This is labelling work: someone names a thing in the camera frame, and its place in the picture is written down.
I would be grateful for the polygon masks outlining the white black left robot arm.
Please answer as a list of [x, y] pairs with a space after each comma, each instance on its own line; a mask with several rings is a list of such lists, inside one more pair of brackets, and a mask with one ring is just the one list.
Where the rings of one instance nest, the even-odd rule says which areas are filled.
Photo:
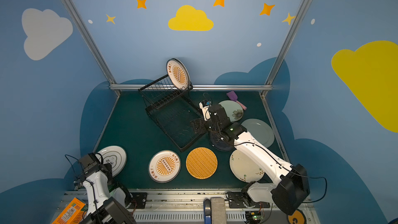
[[128, 189], [114, 180], [112, 166], [98, 158], [98, 153], [89, 153], [77, 160], [81, 174], [75, 184], [87, 191], [88, 209], [82, 224], [135, 224], [136, 220], [128, 209], [136, 202]]

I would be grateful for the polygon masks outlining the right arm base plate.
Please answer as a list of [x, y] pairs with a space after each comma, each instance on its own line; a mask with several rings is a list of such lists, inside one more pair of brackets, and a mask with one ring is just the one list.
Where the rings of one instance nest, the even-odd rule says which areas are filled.
[[271, 208], [267, 202], [255, 202], [247, 193], [227, 191], [229, 208]]

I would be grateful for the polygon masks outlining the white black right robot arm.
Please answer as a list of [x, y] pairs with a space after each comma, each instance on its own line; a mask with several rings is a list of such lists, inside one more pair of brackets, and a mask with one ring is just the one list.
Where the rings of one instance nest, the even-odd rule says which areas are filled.
[[272, 186], [249, 183], [242, 190], [247, 201], [273, 203], [285, 214], [293, 215], [310, 194], [307, 170], [300, 164], [293, 166], [281, 159], [240, 123], [231, 122], [220, 104], [202, 101], [199, 108], [203, 117], [191, 121], [195, 133], [209, 133], [218, 150], [235, 148], [242, 152], [272, 180]]

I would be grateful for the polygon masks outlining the white cloud emblem plate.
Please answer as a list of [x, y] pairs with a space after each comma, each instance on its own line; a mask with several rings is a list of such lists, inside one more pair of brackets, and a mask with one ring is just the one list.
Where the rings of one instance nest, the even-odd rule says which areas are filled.
[[120, 146], [108, 146], [97, 152], [97, 158], [103, 158], [104, 164], [112, 166], [112, 176], [117, 176], [124, 168], [127, 162], [126, 151]]

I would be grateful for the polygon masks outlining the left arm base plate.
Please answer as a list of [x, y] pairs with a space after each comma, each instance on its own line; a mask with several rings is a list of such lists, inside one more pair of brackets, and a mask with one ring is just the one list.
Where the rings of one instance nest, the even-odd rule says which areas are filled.
[[125, 197], [127, 209], [144, 209], [148, 194], [146, 192], [130, 192]]

